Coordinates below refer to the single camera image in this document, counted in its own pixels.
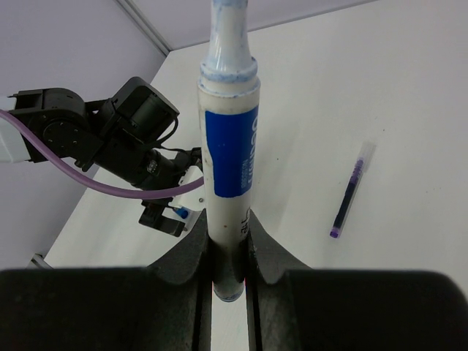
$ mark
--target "white surface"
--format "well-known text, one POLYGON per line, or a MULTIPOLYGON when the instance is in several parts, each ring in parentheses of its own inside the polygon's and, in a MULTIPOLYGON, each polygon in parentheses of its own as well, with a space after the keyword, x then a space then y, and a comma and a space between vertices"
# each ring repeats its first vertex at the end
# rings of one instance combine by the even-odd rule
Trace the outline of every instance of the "white surface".
MULTIPOLYGON (((313 268, 441 271, 468 293, 467 13, 465 0, 382 0, 249 35, 262 80, 252 208, 297 258, 313 268), (364 140, 377 150, 334 240, 364 140)), ((200 144, 206 50, 171 53, 153 81, 181 111, 168 146, 200 144)), ((140 213, 138 201, 87 191, 46 261, 152 262, 176 240, 139 226, 140 213)), ((214 301, 213 350, 246 350, 242 301, 214 301)))
MULTIPOLYGON (((111 0, 14 0, 0 10, 0 96, 62 87, 105 99, 164 58, 111 0)), ((95 169, 88 173, 93 176, 95 169)), ((45 162, 0 164, 0 269, 46 253, 84 188, 45 162)))
MULTIPOLYGON (((249 30, 375 0, 251 0, 249 30)), ((172 49, 207 42, 212 0, 133 0, 172 49)))
MULTIPOLYGON (((0 97, 0 110, 15 108, 16 98, 0 97)), ((0 162, 16 163, 30 159, 21 134, 14 126, 0 118, 0 162)))

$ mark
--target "marker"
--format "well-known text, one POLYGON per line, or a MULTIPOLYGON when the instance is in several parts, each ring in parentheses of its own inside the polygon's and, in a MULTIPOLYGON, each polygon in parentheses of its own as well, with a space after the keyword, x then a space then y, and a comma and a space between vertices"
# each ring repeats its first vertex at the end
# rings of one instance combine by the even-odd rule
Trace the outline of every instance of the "marker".
POLYGON ((338 238, 341 235, 341 230, 344 226, 344 220, 346 219, 347 213, 351 207, 354 194, 358 189, 359 180, 361 179, 363 172, 366 172, 369 168, 369 163, 371 161, 374 150, 375 144, 369 142, 365 142, 361 148, 361 152, 359 153, 358 160, 355 163, 350 182, 348 183, 346 192, 344 193, 343 202, 341 203, 338 214, 335 218, 335 222, 333 223, 333 228, 330 232, 330 236, 332 238, 338 238))
POLYGON ((244 291, 242 254, 249 232, 260 101, 246 11, 247 0, 212 0, 210 45, 198 80, 214 292, 226 302, 244 291))

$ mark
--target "blue tip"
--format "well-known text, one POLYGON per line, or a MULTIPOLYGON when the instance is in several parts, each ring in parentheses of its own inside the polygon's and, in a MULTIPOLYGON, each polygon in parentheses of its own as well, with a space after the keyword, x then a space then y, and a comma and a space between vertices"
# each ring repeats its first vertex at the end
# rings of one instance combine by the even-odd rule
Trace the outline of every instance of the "blue tip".
POLYGON ((340 229, 338 228, 333 228, 330 232, 330 236, 335 239, 339 237, 339 234, 340 234, 340 229))

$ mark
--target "black holder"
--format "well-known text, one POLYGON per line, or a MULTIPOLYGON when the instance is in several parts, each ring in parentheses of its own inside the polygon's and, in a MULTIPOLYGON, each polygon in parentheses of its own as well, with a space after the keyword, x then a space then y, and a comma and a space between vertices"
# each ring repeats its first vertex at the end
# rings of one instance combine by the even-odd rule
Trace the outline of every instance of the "black holder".
MULTIPOLYGON (((249 348, 468 350, 468 305, 449 278, 315 271, 252 213, 249 348)), ((203 212, 147 268, 0 273, 0 350, 210 350, 212 267, 203 212)))

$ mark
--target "blue label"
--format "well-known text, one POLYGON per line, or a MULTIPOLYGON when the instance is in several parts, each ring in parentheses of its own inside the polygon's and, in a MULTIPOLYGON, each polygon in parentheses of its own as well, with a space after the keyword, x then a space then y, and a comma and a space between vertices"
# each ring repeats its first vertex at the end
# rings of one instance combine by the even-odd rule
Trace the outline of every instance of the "blue label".
POLYGON ((258 106, 238 115, 206 111, 206 139, 213 159, 214 193, 236 197, 252 187, 258 106))

